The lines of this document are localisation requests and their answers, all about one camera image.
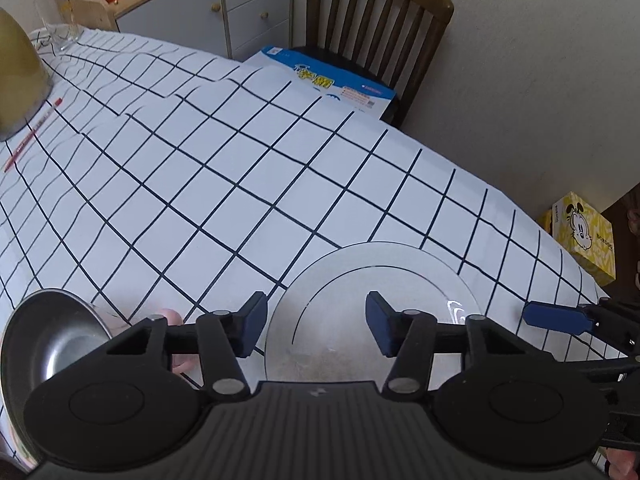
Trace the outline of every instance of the chair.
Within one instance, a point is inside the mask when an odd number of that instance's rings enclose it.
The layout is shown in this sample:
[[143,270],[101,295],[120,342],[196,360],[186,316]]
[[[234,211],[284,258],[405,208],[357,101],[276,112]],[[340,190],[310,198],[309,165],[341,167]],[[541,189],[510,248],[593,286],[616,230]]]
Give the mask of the chair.
[[101,30],[118,31],[116,19],[104,0],[69,0],[78,25]]
[[[349,70],[357,75],[382,83],[388,88],[396,90],[396,93],[399,94],[400,92],[399,89],[396,88],[396,85],[400,79],[401,73],[407,65],[424,13],[425,11],[430,13],[432,15],[432,19],[424,41],[422,42],[422,46],[417,54],[417,58],[415,59],[415,63],[410,69],[410,75],[408,76],[404,91],[401,92],[399,97],[394,99],[385,114],[382,116],[383,121],[391,124],[392,126],[400,127],[415,98],[418,88],[420,87],[420,83],[424,79],[424,75],[427,72],[436,49],[440,44],[442,35],[449,24],[449,20],[453,14],[453,3],[451,0],[404,0],[399,9],[398,16],[396,17],[396,22],[394,23],[388,37],[388,41],[386,42],[386,46],[384,47],[382,58],[380,60],[380,68],[376,74],[373,74],[370,72],[370,67],[373,60],[376,58],[376,54],[379,52],[380,48],[382,48],[380,43],[384,35],[389,13],[393,4],[393,0],[385,1],[382,13],[380,14],[372,35],[364,66],[360,66],[357,63],[357,60],[360,57],[370,22],[373,21],[372,12],[375,1],[376,0],[367,0],[353,44],[353,53],[351,58],[348,59],[344,56],[344,51],[352,31],[351,27],[353,25],[358,0],[349,0],[347,4],[342,31],[340,32],[340,41],[336,52],[332,52],[330,50],[330,45],[334,38],[340,0],[331,0],[324,47],[318,45],[320,11],[322,6],[321,0],[306,0],[306,41],[304,47],[296,48],[296,50],[322,62],[329,63],[338,68]],[[393,67],[393,71],[391,72],[391,76],[387,83],[383,80],[383,77],[385,76],[385,73],[391,69],[389,66],[390,61],[392,60],[396,44],[400,38],[411,2],[418,5],[418,10],[415,14],[414,20],[412,21],[411,27],[408,30],[406,39],[400,49],[398,60],[395,67]]]

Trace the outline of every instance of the blue and white package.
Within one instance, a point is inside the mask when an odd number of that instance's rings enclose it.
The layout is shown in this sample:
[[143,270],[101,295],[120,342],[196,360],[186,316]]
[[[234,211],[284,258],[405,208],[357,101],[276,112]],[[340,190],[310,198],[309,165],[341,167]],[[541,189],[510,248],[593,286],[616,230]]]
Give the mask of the blue and white package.
[[336,68],[294,50],[266,46],[245,61],[254,66],[278,65],[293,70],[300,81],[376,118],[382,117],[396,93],[384,85]]

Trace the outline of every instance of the cup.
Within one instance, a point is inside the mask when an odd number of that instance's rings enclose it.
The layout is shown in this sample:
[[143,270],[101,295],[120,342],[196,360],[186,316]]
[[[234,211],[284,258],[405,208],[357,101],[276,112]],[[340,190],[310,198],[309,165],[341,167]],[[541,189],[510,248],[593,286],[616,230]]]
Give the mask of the cup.
[[69,0],[36,0],[35,5],[58,50],[64,51],[78,40],[80,27],[74,19]]

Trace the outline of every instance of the box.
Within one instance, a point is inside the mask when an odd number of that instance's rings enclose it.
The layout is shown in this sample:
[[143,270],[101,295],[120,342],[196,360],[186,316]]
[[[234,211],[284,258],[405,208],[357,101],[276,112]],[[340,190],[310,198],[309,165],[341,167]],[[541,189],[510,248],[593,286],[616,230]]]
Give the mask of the box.
[[323,95],[379,119],[396,92],[348,70],[336,68],[295,50],[266,46],[245,63],[253,66],[277,65],[292,70],[300,81]]
[[564,247],[600,286],[616,279],[610,222],[571,192],[545,212],[538,223]]

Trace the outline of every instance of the red pen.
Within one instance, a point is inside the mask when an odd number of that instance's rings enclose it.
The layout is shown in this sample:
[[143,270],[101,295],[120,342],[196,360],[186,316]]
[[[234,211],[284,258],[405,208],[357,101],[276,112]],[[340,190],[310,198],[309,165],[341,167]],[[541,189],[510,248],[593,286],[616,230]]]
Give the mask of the red pen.
[[31,129],[31,131],[27,134],[27,136],[24,137],[22,142],[20,142],[20,144],[18,144],[18,147],[15,149],[14,154],[9,157],[9,160],[4,165],[4,172],[5,173],[7,171],[9,171],[9,169],[12,167],[12,165],[15,163],[15,161],[18,160],[18,157],[20,156],[20,154],[24,150],[25,146],[29,143],[29,141],[31,139],[33,139],[33,136],[36,134],[36,132],[40,129],[40,127],[44,124],[44,122],[47,119],[49,119],[50,115],[55,111],[55,109],[60,106],[61,102],[62,102],[62,97],[59,97],[58,99],[56,99],[56,101],[53,103],[51,108],[49,110],[47,110],[47,112],[40,118],[40,120]]

